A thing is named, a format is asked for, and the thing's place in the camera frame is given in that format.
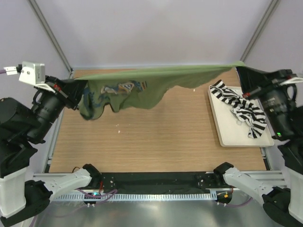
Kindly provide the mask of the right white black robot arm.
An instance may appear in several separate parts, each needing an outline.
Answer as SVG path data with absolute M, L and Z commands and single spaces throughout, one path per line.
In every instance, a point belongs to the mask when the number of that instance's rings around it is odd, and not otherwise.
M 284 161 L 282 171 L 243 172 L 224 162 L 213 171 L 218 187 L 232 187 L 255 200 L 282 227 L 303 224 L 303 107 L 297 85 L 303 78 L 290 69 L 272 72 L 239 66 L 236 69 L 245 100 L 259 101 Z

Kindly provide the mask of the green tank top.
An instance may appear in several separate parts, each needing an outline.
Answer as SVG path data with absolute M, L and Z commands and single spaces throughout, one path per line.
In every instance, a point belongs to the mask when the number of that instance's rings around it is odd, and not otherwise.
M 96 120 L 107 105 L 114 113 L 129 107 L 152 109 L 175 86 L 196 88 L 244 65 L 236 61 L 231 64 L 143 68 L 82 76 L 77 80 L 87 83 L 79 112 L 85 120 Z

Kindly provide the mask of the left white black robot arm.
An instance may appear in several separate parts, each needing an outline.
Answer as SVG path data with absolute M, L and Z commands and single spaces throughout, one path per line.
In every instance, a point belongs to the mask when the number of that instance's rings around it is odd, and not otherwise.
M 31 108 L 11 97 L 0 101 L 0 220 L 6 227 L 36 216 L 56 195 L 100 185 L 100 174 L 91 164 L 52 183 L 25 180 L 35 145 L 44 143 L 64 108 L 78 108 L 87 82 L 48 76 L 46 84 L 50 90 L 38 89 Z

